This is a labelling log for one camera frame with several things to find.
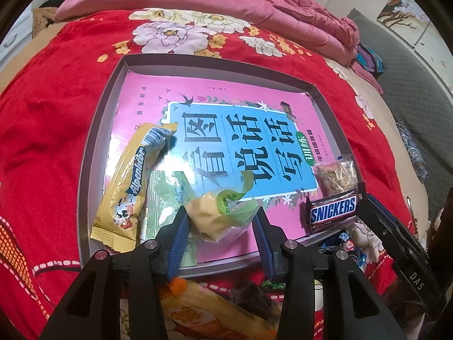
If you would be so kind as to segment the light green snack packet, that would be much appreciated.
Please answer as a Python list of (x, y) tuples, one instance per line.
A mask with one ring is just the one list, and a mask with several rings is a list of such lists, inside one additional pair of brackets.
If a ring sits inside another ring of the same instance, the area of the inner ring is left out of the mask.
[(150, 171), (143, 219), (140, 221), (140, 242), (154, 239), (160, 228), (171, 224), (180, 207), (194, 197), (196, 194), (182, 171)]

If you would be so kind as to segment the yellow green pastry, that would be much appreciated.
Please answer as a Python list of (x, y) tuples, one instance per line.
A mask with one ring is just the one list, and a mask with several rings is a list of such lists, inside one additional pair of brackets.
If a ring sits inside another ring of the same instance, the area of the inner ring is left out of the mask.
[(242, 184), (198, 194), (182, 171), (174, 173), (184, 192), (184, 208), (200, 238), (219, 243), (233, 234), (242, 235), (260, 209), (255, 198), (245, 200), (254, 186), (254, 173), (243, 171)]

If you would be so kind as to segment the red floral blanket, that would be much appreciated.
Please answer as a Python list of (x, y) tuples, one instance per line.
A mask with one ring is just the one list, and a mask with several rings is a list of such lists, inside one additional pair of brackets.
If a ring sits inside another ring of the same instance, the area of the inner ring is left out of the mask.
[(407, 227), (409, 210), (396, 160), (369, 102), (325, 59), (273, 28), (202, 12), (160, 8), (102, 11), (60, 24), (49, 43), (1, 92), (1, 310), (26, 339), (36, 339), (80, 269), (78, 181), (87, 134), (115, 66), (149, 52), (140, 28), (167, 22), (188, 31), (180, 50), (263, 66), (313, 83), (339, 120), (367, 189)]

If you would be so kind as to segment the grey padded headboard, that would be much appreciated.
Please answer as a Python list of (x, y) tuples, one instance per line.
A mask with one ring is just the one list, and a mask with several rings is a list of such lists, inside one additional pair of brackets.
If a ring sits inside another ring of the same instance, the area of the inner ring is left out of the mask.
[(378, 83), (394, 118), (405, 122), (426, 161), (452, 172), (452, 103), (439, 83), (404, 44), (359, 10), (348, 17), (358, 26), (361, 43), (383, 60)]

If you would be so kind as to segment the purple teal clothing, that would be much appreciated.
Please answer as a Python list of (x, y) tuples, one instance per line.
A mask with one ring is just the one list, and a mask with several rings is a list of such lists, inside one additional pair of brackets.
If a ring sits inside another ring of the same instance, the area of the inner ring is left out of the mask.
[(362, 42), (358, 43), (356, 61), (375, 79), (385, 71), (381, 57)]

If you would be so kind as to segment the grey shallow box tray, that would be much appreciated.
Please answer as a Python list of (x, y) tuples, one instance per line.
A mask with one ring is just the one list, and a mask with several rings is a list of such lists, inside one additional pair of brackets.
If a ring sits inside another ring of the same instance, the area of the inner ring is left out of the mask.
[(335, 155), (351, 154), (343, 130), (325, 98), (308, 82), (278, 71), (238, 61), (217, 60), (190, 55), (132, 54), (121, 59), (113, 70), (101, 95), (87, 138), (78, 189), (78, 247), (81, 263), (102, 248), (89, 236), (95, 210), (101, 201), (103, 180), (107, 175), (108, 135), (114, 119), (114, 107), (120, 96), (121, 84), (128, 71), (145, 75), (186, 75), (190, 78), (230, 79), (242, 84), (264, 88), (307, 91), (313, 97), (315, 110)]

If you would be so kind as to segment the white drawer chest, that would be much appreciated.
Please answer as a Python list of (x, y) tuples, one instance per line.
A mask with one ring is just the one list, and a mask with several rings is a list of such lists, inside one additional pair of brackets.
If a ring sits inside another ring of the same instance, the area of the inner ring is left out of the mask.
[(31, 36), (32, 12), (31, 4), (29, 4), (1, 42), (1, 70), (3, 70), (5, 65), (7, 65), (7, 63), (9, 63), (10, 60), (31, 40)]

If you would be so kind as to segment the orange yellow snack bag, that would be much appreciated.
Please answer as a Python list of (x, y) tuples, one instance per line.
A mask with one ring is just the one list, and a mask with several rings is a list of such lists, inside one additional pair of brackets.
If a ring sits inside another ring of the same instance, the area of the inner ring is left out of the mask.
[(169, 339), (275, 339), (276, 328), (197, 282), (159, 287)]

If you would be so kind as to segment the flower wall painting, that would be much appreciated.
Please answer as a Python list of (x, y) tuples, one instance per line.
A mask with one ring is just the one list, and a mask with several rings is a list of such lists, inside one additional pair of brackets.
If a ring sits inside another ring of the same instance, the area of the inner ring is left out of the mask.
[(415, 0), (388, 0), (376, 20), (411, 47), (418, 43), (430, 23)]

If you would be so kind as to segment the black green chips bag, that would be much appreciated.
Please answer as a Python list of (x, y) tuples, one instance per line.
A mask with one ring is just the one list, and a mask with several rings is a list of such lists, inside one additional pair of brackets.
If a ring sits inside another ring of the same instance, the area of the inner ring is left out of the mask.
[(279, 323), (281, 308), (253, 282), (243, 282), (231, 289), (228, 300), (243, 310), (266, 320), (273, 326)]

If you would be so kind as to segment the blue Oreo cookie pack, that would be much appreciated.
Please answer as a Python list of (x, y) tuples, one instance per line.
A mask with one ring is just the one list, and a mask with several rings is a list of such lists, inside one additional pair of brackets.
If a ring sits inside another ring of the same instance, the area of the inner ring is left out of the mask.
[(332, 254), (339, 250), (347, 252), (362, 271), (366, 270), (367, 256), (365, 252), (353, 242), (345, 230), (329, 236), (318, 245), (318, 251), (325, 254)]

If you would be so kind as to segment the Snickers bar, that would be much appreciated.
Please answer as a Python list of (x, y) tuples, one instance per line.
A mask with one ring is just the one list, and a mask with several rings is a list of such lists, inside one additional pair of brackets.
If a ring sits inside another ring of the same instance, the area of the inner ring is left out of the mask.
[(356, 215), (356, 207), (362, 198), (358, 187), (311, 201), (305, 199), (305, 228), (310, 233), (325, 230), (328, 226)]

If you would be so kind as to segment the pink quilt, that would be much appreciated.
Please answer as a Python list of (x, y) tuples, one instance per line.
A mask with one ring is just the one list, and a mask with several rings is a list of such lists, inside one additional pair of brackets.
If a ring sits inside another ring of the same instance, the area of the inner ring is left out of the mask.
[(378, 92), (383, 90), (356, 61), (356, 23), (336, 17), (315, 0), (65, 0), (55, 19), (65, 21), (104, 10), (139, 8), (194, 10), (242, 19), (350, 67)]

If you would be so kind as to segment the yellow Alpenliebe candy bag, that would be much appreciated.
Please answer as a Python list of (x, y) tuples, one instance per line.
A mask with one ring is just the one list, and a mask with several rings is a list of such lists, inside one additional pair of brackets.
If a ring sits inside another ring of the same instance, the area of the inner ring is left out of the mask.
[(91, 238), (116, 252), (134, 250), (137, 226), (153, 167), (177, 124), (144, 123), (135, 131), (120, 156), (97, 208)]

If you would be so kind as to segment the clear bag brown snack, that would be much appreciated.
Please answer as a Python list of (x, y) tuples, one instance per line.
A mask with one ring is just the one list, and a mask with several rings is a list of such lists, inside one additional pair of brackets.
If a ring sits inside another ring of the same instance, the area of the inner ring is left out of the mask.
[(313, 170), (325, 197), (352, 190), (358, 184), (356, 165), (351, 155), (340, 156), (338, 160), (328, 163), (318, 163)]

